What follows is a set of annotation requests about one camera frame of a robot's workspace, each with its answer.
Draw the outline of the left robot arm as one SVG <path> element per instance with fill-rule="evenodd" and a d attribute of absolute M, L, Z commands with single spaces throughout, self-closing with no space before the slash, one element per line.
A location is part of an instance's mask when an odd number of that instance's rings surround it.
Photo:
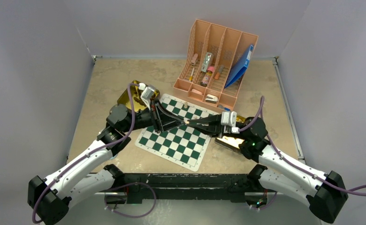
<path fill-rule="evenodd" d="M 166 109 L 157 99 L 138 111 L 124 104 L 114 105 L 106 118 L 106 127 L 86 150 L 52 174 L 44 178 L 35 176 L 29 181 L 28 204 L 33 209 L 33 223 L 54 225 L 87 195 L 106 189 L 120 191 L 124 179 L 117 174 L 116 167 L 103 169 L 94 177 L 88 174 L 116 157 L 131 141 L 132 131 L 153 127 L 164 132 L 183 124 L 183 117 Z"/>

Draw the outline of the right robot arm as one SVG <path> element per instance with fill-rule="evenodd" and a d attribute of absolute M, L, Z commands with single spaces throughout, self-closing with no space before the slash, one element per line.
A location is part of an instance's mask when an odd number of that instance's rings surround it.
<path fill-rule="evenodd" d="M 272 143 L 262 118 L 237 120 L 235 112 L 223 112 L 186 125 L 210 137 L 241 139 L 238 148 L 245 158 L 257 163 L 247 184 L 250 189 L 271 189 L 294 198 L 326 223 L 334 223 L 348 199 L 342 176 L 309 167 L 285 154 Z"/>

